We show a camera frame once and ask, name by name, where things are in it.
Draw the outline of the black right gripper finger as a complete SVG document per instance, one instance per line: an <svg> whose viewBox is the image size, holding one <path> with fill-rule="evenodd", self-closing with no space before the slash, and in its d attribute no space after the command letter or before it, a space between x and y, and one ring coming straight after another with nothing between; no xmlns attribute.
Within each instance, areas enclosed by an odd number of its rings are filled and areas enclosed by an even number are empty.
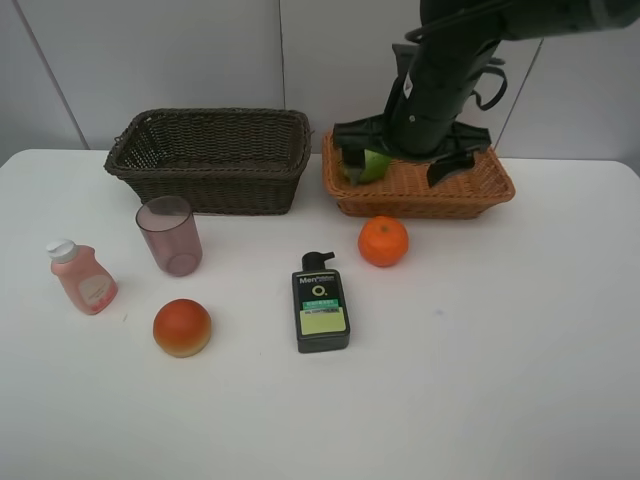
<svg viewBox="0 0 640 480"><path fill-rule="evenodd" d="M470 151L456 152L433 162L427 169L426 178L430 188L450 177L471 170L475 166L474 154Z"/></svg>
<svg viewBox="0 0 640 480"><path fill-rule="evenodd" d="M365 150L343 147L341 152L344 175L352 186L356 186L366 168Z"/></svg>

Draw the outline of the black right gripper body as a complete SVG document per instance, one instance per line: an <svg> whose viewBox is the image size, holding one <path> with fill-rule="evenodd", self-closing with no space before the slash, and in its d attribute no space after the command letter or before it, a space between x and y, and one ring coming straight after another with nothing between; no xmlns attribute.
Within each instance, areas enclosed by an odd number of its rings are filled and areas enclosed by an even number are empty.
<svg viewBox="0 0 640 480"><path fill-rule="evenodd" d="M454 121L436 146L429 151L411 151L401 146L384 130L382 114L336 123L333 145L339 149L368 150L405 161L436 161L462 152L485 151L491 146L489 130Z"/></svg>

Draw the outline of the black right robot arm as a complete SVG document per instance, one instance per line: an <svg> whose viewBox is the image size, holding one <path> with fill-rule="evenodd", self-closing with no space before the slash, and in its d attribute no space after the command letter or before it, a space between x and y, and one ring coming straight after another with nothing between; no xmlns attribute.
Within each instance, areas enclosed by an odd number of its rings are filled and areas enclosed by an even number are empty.
<svg viewBox="0 0 640 480"><path fill-rule="evenodd" d="M508 85L484 101L484 74L506 76L494 52L503 41L622 29L639 17L636 1L423 1L420 27L393 47L397 77L384 111L333 128L347 178L358 184L366 155L425 163L434 187L475 165L492 144L486 128L458 121L469 98L487 111Z"/></svg>

